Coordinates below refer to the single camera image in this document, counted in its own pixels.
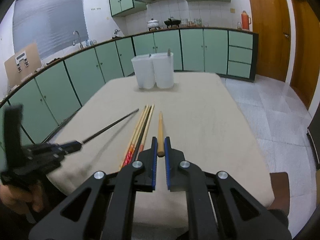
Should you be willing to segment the person's left hand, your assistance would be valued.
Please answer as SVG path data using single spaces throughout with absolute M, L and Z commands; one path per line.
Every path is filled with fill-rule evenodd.
M 42 186 L 36 183 L 28 190 L 23 190 L 12 185 L 1 184 L 1 202 L 19 215 L 26 215 L 30 210 L 40 212 L 44 209 Z

